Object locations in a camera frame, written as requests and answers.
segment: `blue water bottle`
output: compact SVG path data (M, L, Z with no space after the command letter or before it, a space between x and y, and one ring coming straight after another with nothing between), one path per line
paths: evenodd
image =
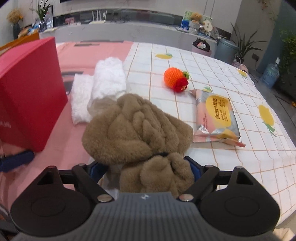
M269 64L260 78L269 88L273 87L279 77L279 62L280 59L277 58L275 64Z

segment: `table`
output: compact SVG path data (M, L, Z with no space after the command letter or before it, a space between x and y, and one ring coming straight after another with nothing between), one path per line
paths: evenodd
M212 164L221 170L232 170L237 165L245 167L279 204L279 223L296 210L296 148L250 77L243 78L235 67L186 50L150 43L92 42L91 45L83 46L67 42L59 45L57 51L66 82L73 80L77 72L93 74L95 63L100 59L119 57L123 60L132 93L149 99L164 112L188 123L194 131L195 99L189 90L210 87L214 93L229 97L246 146L240 148L220 142L192 143L185 155L201 165ZM170 53L173 57L169 60L156 57L162 53ZM189 72L189 85L185 92L174 93L164 85L163 73L169 67ZM270 110L274 119L273 134L260 117L259 105ZM48 165L66 169L81 162L88 163L89 155L81 144L85 126L73 126L68 103L44 151L37 154L27 167L1 174L2 202L10 207L15 198Z

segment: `red box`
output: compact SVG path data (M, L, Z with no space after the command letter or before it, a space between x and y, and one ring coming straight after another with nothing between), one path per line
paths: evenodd
M53 37L0 56L0 140L42 151L67 95Z

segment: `trash bin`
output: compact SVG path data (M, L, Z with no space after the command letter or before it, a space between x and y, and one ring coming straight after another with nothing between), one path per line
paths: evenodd
M204 51L202 49L199 49L197 47L195 47L194 45L192 45L192 50L191 50L193 53L199 53L199 54L202 54L202 55L205 55L205 56L211 56L212 54L212 51L210 50L209 52L207 51Z
M214 58L232 65L239 47L237 47L233 42L226 39L219 39L217 45L218 47L216 49Z

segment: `fluffy brown fabric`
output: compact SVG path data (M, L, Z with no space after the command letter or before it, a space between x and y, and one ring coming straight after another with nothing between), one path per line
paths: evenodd
M194 182L181 156L192 140L189 125L134 94L94 117L82 137L85 150L99 163L124 164L120 191L170 191L175 197ZM154 156L160 153L169 155Z

